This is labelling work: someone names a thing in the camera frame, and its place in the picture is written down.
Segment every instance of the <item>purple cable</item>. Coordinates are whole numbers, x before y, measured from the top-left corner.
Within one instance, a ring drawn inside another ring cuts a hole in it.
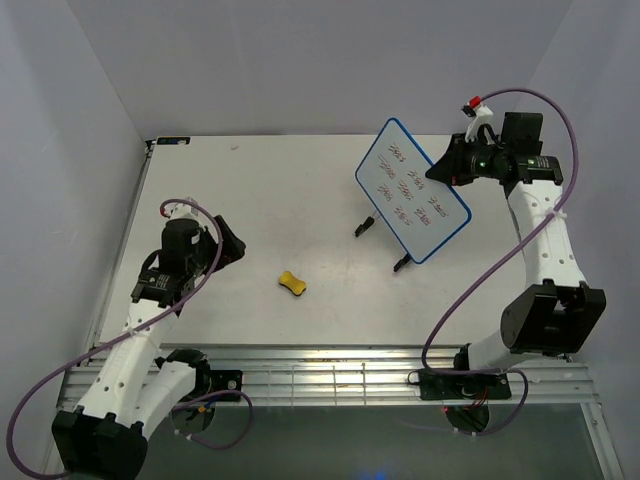
[[[218,266],[218,262],[220,261],[220,256],[222,255],[222,242],[223,242],[222,232],[220,231],[220,227],[218,226],[218,223],[216,222],[215,218],[213,218],[213,216],[207,210],[205,210],[204,208],[199,206],[196,202],[190,201],[190,200],[185,200],[185,199],[179,199],[179,198],[171,198],[169,200],[165,200],[164,202],[162,202],[162,204],[160,205],[160,211],[161,212],[164,211],[164,207],[167,206],[170,203],[182,203],[184,205],[189,205],[190,207],[195,208],[197,211],[199,211],[205,217],[207,217],[207,219],[211,222],[211,224],[213,225],[213,227],[216,230],[216,233],[217,233],[217,236],[218,236],[218,249],[216,250],[216,255],[215,255],[214,259],[213,259],[213,263],[211,264],[211,267],[209,268],[209,270],[207,270],[207,273],[202,278],[202,281],[191,292],[189,292],[182,300],[180,300],[178,303],[176,303],[174,306],[172,306],[171,308],[165,310],[164,312],[160,313],[159,315],[153,317],[151,320],[147,320],[146,322],[144,322],[144,323],[138,325],[137,327],[135,327],[133,330],[135,330],[136,332],[144,330],[145,328],[150,327],[151,325],[154,325],[155,323],[158,323],[160,320],[162,320],[163,318],[167,317],[168,315],[171,315],[175,311],[180,310],[184,306],[185,303],[187,303],[191,298],[193,298],[193,296],[196,293],[198,293],[200,291],[200,289],[202,289],[202,287],[204,287],[204,284],[207,283],[207,281],[209,280],[209,278],[211,277],[211,275],[215,271],[216,267]],[[113,340],[110,340],[110,341],[100,345],[99,347],[96,347],[93,350],[80,355],[78,358],[74,358],[73,360],[67,362],[66,364],[62,365],[61,367],[55,369],[53,372],[48,374],[46,377],[44,377],[42,380],[40,380],[38,383],[36,383],[33,387],[31,387],[31,389],[24,395],[24,397],[22,397],[22,399],[18,402],[18,405],[16,406],[15,410],[11,414],[11,418],[9,419],[9,424],[7,426],[7,435],[6,435],[6,438],[5,438],[5,443],[6,443],[6,448],[7,448],[7,453],[9,455],[9,458],[11,459],[11,462],[16,466],[16,468],[18,470],[20,470],[23,474],[25,474],[25,475],[27,475],[27,476],[29,476],[31,478],[36,478],[36,479],[39,479],[39,480],[53,480],[53,479],[57,479],[57,478],[64,478],[64,477],[70,475],[69,472],[62,472],[62,473],[51,474],[51,475],[38,473],[38,472],[35,472],[35,471],[31,470],[24,463],[22,463],[20,458],[18,458],[18,454],[16,453],[15,445],[13,443],[13,434],[15,432],[16,422],[18,421],[18,416],[20,415],[20,413],[24,409],[24,406],[27,404],[27,402],[31,399],[31,397],[33,397],[33,395],[38,390],[40,390],[44,385],[46,385],[52,379],[54,379],[55,377],[57,377],[61,373],[64,373],[67,370],[70,370],[76,364],[84,362],[85,360],[93,357],[94,355],[96,355],[96,354],[98,354],[100,352],[104,352],[105,350],[110,349],[114,345],[116,345],[116,344],[118,344],[118,343],[120,343],[120,342],[122,342],[122,341],[124,341],[124,340],[126,340],[128,338],[131,338],[130,333],[129,332],[123,333],[122,335],[114,338]]]
[[[422,365],[424,365],[424,368],[426,370],[429,370],[432,373],[437,373],[442,375],[468,375],[470,373],[472,374],[516,373],[522,377],[522,380],[524,382],[524,390],[522,392],[522,398],[520,399],[520,402],[518,403],[516,408],[513,410],[513,412],[511,412],[511,414],[506,418],[504,422],[502,422],[501,424],[495,427],[476,433],[476,435],[478,436],[490,435],[492,433],[502,430],[504,427],[506,427],[513,421],[513,419],[518,415],[518,413],[520,413],[520,410],[522,410],[522,407],[524,406],[524,403],[527,399],[527,395],[529,394],[529,384],[528,384],[526,375],[522,370],[517,368],[508,369],[506,371],[503,371],[500,368],[483,368],[478,370],[435,369],[435,368],[431,368],[427,363],[427,352],[431,347],[431,344],[433,343],[434,339],[436,338],[436,335],[438,334],[438,332],[440,332],[440,330],[442,329],[444,324],[447,322],[447,320],[449,320],[453,312],[455,312],[456,309],[460,305],[462,305],[462,303],[467,298],[469,298],[471,294],[475,292],[480,285],[482,285],[485,282],[485,280],[487,280],[491,275],[493,275],[505,263],[511,260],[518,252],[522,251],[522,249],[524,249],[524,247],[526,247],[527,244],[531,242],[531,240],[533,240],[536,237],[536,235],[538,235],[549,224],[549,222],[551,222],[551,220],[553,220],[553,218],[555,217],[555,214],[560,211],[562,206],[569,199],[571,192],[573,192],[573,189],[576,185],[576,180],[578,178],[578,168],[580,166],[580,159],[578,157],[578,142],[576,141],[576,135],[575,135],[575,132],[573,131],[573,127],[571,126],[571,122],[569,121],[569,117],[567,117],[567,114],[562,110],[562,108],[560,108],[560,106],[551,98],[547,97],[546,95],[540,92],[531,90],[530,88],[515,87],[515,88],[504,88],[502,90],[496,90],[495,92],[491,92],[488,95],[485,95],[484,97],[482,97],[482,101],[486,101],[497,95],[502,95],[503,93],[513,93],[513,92],[527,93],[529,95],[533,95],[534,97],[538,97],[539,99],[544,100],[546,103],[551,105],[551,107],[553,107],[553,109],[556,112],[558,112],[558,114],[560,115],[560,118],[562,118],[562,121],[567,127],[567,132],[569,132],[569,140],[571,141],[571,152],[573,157],[573,168],[571,172],[571,180],[569,180],[569,185],[567,186],[566,190],[563,192],[562,196],[558,200],[558,203],[553,207],[553,213],[548,214],[544,218],[544,220],[540,222],[540,225],[534,228],[531,231],[531,233],[529,233],[529,235],[523,238],[520,241],[520,243],[518,243],[518,245],[516,245],[511,251],[509,251],[509,253],[507,253],[504,257],[502,257],[495,265],[493,265],[491,268],[489,268],[489,270],[483,273],[480,276],[480,278],[478,278],[475,282],[473,282],[473,284],[469,288],[467,288],[455,302],[453,302],[453,304],[449,307],[449,309],[444,313],[440,321],[433,328],[433,331],[429,335],[429,338],[427,338],[427,341],[425,342],[424,347],[422,347]],[[415,428],[422,428],[417,425],[411,425],[411,426]],[[471,432],[463,431],[463,430],[460,430],[460,433],[465,433],[468,435],[472,434]]]
[[[228,450],[229,448],[234,447],[238,443],[240,443],[242,439],[244,439],[244,437],[247,436],[247,433],[249,433],[249,430],[251,429],[251,424],[253,423],[253,403],[251,402],[251,398],[249,398],[249,395],[247,395],[244,392],[240,392],[238,390],[219,390],[217,392],[207,393],[206,395],[203,395],[201,397],[195,398],[193,400],[189,400],[188,402],[185,402],[185,403],[181,403],[180,405],[177,405],[176,407],[174,407],[171,411],[179,412],[181,410],[185,410],[186,408],[189,408],[191,405],[195,403],[201,403],[201,402],[204,402],[205,400],[209,400],[214,397],[220,397],[222,395],[237,395],[239,397],[244,398],[247,402],[247,405],[249,405],[249,419],[247,420],[247,424],[245,425],[244,430],[242,430],[240,435],[238,435],[234,440],[232,440],[229,443],[225,443],[223,445],[216,445],[215,443],[211,443],[208,440],[205,440],[204,438],[196,437],[195,435],[189,435],[188,433],[182,432],[180,430],[178,430],[178,433],[180,433],[180,435],[183,435],[187,439],[192,440],[196,443],[199,443],[200,445],[204,445],[205,447],[210,448],[212,450]]]

